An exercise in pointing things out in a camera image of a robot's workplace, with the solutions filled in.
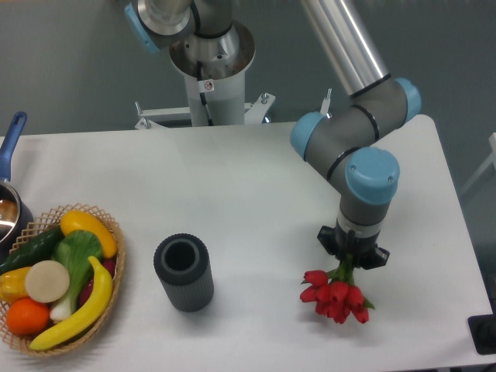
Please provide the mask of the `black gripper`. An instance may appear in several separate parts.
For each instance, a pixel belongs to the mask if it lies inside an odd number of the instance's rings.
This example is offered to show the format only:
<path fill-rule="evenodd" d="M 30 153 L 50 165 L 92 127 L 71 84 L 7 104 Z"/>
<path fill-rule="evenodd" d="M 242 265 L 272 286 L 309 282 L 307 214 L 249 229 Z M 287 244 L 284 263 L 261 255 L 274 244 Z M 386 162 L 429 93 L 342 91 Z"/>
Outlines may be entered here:
<path fill-rule="evenodd" d="M 354 230 L 344 232 L 341 228 L 322 226 L 317 235 L 325 251 L 343 262 L 349 255 L 353 264 L 360 264 L 364 270 L 384 267 L 389 259 L 390 252 L 377 245 L 379 233 L 360 238 Z"/>

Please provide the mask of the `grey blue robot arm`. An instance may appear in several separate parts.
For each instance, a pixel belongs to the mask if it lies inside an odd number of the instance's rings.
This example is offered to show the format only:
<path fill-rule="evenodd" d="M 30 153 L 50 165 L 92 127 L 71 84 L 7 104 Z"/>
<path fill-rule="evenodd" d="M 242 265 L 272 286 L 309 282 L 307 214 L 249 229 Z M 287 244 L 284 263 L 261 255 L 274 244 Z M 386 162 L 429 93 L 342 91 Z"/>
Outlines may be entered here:
<path fill-rule="evenodd" d="M 351 2 L 302 6 L 351 100 L 333 117 L 326 109 L 302 116 L 291 131 L 294 150 L 340 196 L 336 224 L 320 229 L 319 242 L 353 267 L 383 267 L 389 253 L 377 238 L 400 170 L 375 143 L 413 119 L 422 100 L 413 83 L 390 76 Z M 248 123 L 244 74 L 255 46 L 231 2 L 130 1 L 124 12 L 140 44 L 167 50 L 183 74 L 193 126 Z"/>

